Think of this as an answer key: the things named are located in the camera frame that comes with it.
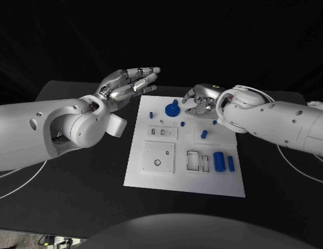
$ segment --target rectangular slot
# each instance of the rectangular slot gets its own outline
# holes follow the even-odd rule
[[[187,151],[187,164],[185,169],[190,171],[198,171],[198,156],[195,151]]]
[[[146,139],[177,140],[177,127],[146,126]]]
[[[203,168],[203,173],[208,172],[207,156],[200,157],[200,166]]]

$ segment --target black cable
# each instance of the black cable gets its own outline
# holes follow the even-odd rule
[[[40,240],[41,240],[42,237],[44,237],[44,235],[40,237],[40,239],[37,241],[37,245],[44,245],[44,244],[40,244]]]

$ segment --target robotic hand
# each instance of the robotic hand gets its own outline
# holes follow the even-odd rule
[[[237,133],[323,157],[323,110],[272,98],[256,89],[236,85],[226,90],[208,84],[195,85],[181,103],[194,97],[197,106],[185,110],[198,116],[213,109],[217,123]]]
[[[118,70],[102,80],[92,95],[79,99],[0,106],[0,171],[50,160],[93,146],[105,132],[119,137],[126,121],[112,112],[129,98],[148,91],[158,67]],[[61,134],[53,138],[51,130]]]

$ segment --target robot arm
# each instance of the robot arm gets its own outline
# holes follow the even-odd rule
[[[158,67],[115,71],[79,99],[0,106],[0,171],[14,170],[93,146],[106,132],[119,137],[126,121],[110,114],[132,96],[155,90]],[[50,126],[61,136],[51,139]]]
[[[207,100],[210,89],[216,98]],[[203,85],[195,85],[185,94],[182,103],[193,93],[201,102],[185,110],[188,114],[197,116],[208,107],[216,110],[217,123],[232,131],[249,132],[282,147],[323,157],[323,110],[282,101],[265,103],[260,95],[242,86],[223,91],[217,86],[208,85],[204,90]]]

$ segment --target white board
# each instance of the white board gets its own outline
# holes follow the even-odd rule
[[[180,114],[175,117],[168,117],[165,106],[172,103],[174,99],[178,102]],[[141,96],[123,186],[245,197],[234,132],[220,124],[211,124],[211,121],[216,120],[216,114],[208,115],[207,118],[185,114],[184,110],[194,106],[193,99],[181,104],[181,98]],[[152,138],[148,134],[149,126],[177,128],[177,139],[162,139],[161,136]],[[207,130],[204,139],[200,138],[203,130]],[[172,174],[152,173],[152,167],[148,171],[142,170],[144,162],[152,161],[158,156],[149,154],[145,158],[146,141],[174,144]],[[155,143],[154,147],[159,146],[162,147],[162,144]],[[187,170],[187,151],[197,152],[198,171],[195,172]],[[224,154],[224,172],[214,171],[214,152]],[[203,172],[201,168],[201,156],[207,157],[207,173]],[[233,159],[234,172],[229,171],[227,156],[232,156]]]

